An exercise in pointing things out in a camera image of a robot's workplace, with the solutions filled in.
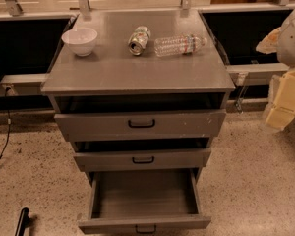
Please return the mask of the white bowl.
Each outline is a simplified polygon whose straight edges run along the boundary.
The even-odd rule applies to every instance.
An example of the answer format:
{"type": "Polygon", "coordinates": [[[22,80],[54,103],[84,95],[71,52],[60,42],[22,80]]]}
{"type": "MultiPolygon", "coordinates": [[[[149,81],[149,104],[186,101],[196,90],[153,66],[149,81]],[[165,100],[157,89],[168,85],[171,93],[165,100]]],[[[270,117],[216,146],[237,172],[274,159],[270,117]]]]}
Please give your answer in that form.
{"type": "Polygon", "coordinates": [[[64,44],[78,56],[88,56],[96,45],[97,31],[90,28],[67,30],[61,37],[64,44]]]}

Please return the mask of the metal railing post left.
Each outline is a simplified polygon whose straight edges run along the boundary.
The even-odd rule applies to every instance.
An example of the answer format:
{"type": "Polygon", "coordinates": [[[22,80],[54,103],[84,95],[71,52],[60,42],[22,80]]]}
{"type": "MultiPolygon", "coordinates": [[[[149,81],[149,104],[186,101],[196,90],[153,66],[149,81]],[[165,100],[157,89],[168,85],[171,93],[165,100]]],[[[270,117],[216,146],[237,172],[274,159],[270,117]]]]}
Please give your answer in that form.
{"type": "Polygon", "coordinates": [[[5,0],[8,13],[11,16],[20,16],[23,13],[23,9],[18,0],[5,0]]]}

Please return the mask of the black bar object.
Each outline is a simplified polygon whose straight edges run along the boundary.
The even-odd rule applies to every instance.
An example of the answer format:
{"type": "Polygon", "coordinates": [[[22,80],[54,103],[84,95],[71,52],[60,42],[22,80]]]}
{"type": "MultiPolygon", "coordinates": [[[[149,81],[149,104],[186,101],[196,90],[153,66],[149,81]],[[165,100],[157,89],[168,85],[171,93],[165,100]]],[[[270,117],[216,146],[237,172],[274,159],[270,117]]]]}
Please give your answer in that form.
{"type": "Polygon", "coordinates": [[[15,236],[24,236],[25,229],[30,222],[29,212],[30,210],[27,207],[21,210],[15,236]]]}

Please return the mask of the crushed soda can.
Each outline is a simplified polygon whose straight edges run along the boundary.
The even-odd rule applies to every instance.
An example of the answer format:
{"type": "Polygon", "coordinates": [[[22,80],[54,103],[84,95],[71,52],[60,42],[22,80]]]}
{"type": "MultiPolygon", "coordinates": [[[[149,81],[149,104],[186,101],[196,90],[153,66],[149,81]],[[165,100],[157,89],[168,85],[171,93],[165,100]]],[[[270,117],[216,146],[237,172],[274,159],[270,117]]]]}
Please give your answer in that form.
{"type": "Polygon", "coordinates": [[[148,27],[139,26],[137,27],[128,41],[128,47],[131,54],[135,56],[141,55],[148,44],[148,41],[151,37],[151,32],[148,27]]]}

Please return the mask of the grey drawer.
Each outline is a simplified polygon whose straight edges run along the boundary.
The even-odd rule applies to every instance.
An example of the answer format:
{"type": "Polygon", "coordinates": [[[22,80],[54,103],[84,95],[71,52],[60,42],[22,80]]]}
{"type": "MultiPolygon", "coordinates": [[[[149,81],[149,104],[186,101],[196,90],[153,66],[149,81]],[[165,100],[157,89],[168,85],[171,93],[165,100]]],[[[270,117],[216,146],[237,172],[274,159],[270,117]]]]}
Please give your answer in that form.
{"type": "Polygon", "coordinates": [[[129,171],[205,167],[210,149],[165,149],[76,153],[83,172],[129,171]]]}
{"type": "Polygon", "coordinates": [[[56,114],[68,142],[216,137],[224,110],[56,114]]]}
{"type": "Polygon", "coordinates": [[[93,175],[88,216],[78,223],[86,234],[154,234],[205,229],[194,172],[160,169],[93,175]]]}

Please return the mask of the clear plastic water bottle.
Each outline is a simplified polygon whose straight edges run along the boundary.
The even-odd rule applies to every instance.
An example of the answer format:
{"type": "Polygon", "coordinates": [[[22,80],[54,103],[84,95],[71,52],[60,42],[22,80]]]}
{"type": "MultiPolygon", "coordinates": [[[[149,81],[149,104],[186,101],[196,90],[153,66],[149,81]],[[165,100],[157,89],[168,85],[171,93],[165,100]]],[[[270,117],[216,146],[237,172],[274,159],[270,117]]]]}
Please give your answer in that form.
{"type": "Polygon", "coordinates": [[[199,51],[207,45],[205,37],[186,34],[173,37],[158,38],[154,42],[154,52],[158,57],[188,55],[199,51]]]}

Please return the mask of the grey drawer cabinet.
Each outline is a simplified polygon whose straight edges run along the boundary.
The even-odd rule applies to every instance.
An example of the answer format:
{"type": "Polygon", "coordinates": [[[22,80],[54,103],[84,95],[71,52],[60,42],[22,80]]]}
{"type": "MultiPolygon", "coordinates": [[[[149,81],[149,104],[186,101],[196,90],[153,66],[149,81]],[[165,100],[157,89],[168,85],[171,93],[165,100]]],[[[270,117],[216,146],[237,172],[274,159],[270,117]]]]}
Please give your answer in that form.
{"type": "MultiPolygon", "coordinates": [[[[94,51],[79,57],[63,48],[42,92],[56,114],[224,110],[234,84],[213,43],[188,55],[158,57],[150,41],[134,56],[127,42],[146,26],[152,39],[193,33],[208,37],[195,10],[97,11],[88,27],[98,33],[94,51]]],[[[76,153],[206,149],[215,137],[69,142],[76,153]]]]}

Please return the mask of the grey top drawer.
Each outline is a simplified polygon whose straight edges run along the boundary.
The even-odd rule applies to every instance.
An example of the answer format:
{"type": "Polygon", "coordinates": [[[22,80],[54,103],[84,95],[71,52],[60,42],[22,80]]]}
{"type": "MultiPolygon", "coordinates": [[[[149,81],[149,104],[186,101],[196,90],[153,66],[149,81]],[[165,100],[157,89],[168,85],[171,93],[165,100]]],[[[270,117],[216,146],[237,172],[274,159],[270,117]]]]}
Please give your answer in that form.
{"type": "Polygon", "coordinates": [[[56,114],[68,142],[216,137],[224,110],[56,114]]]}

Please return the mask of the grey middle drawer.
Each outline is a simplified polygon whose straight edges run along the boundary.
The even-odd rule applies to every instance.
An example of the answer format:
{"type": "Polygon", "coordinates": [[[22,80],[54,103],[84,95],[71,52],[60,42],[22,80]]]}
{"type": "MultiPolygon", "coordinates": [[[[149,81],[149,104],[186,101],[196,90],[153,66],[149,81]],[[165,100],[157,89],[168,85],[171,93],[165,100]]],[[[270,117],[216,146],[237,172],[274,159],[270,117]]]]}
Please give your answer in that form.
{"type": "Polygon", "coordinates": [[[83,172],[129,171],[205,167],[210,149],[165,149],[76,153],[83,172]]]}

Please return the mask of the grey bottom drawer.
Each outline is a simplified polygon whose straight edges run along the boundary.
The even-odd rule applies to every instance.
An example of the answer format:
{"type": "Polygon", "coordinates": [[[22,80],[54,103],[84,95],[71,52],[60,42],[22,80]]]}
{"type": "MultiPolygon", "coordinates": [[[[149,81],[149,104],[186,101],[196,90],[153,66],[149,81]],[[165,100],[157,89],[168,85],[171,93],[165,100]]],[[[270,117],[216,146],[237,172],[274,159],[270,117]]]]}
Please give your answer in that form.
{"type": "Polygon", "coordinates": [[[205,229],[194,172],[160,169],[93,175],[88,216],[78,223],[86,234],[154,234],[205,229]]]}

